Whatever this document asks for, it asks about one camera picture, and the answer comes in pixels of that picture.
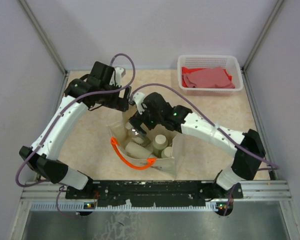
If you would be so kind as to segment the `green bottle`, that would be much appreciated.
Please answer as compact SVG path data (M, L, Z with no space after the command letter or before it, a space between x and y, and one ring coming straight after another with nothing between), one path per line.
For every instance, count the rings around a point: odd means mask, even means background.
M160 158L161 152L168 146L168 140L165 135L158 134L155 136L154 140L152 141L152 151L153 154Z
M148 159L154 156L151 151L132 141L126 145L125 151L136 159Z
M166 159L166 158L171 158L172 157L172 147L167 146L165 149L161 151L161 158Z

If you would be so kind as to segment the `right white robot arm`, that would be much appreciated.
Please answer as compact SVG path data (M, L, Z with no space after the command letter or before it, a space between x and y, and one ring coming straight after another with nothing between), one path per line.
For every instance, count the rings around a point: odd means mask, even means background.
M202 116L182 105L171 106L157 92L145 95L137 92L129 101L136 106L136 112L129 118L129 123L141 135L161 125L169 131L196 137L206 141L233 157L233 162L216 177L213 192L219 198L225 198L231 188L240 181L255 178L260 159L265 157L260 135L249 129L247 132L232 130L216 123L209 123Z

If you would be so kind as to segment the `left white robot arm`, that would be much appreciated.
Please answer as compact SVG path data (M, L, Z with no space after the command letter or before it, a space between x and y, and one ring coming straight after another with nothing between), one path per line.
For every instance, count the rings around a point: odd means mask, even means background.
M95 105L125 112L131 88L124 89L120 97L123 67L95 62L89 74L69 82L60 106L43 133L30 147L23 146L19 155L28 167L53 184L76 189L81 197L93 195L90 177L59 161L61 149L80 118Z

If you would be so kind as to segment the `beige canvas tote bag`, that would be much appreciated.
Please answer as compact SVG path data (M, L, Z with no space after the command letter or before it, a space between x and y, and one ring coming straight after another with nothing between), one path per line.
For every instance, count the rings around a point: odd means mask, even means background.
M110 144L120 160L134 171L160 173L169 180L177 172L185 156L185 137L157 126L141 136L128 122L108 126Z

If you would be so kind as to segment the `clear round bottle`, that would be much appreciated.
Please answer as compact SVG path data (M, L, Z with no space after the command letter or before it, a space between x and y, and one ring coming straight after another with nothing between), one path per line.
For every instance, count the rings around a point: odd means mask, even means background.
M144 138L139 132L129 123L125 124L125 128L127 129L127 134L131 138L133 142L136 144L142 145L144 143Z

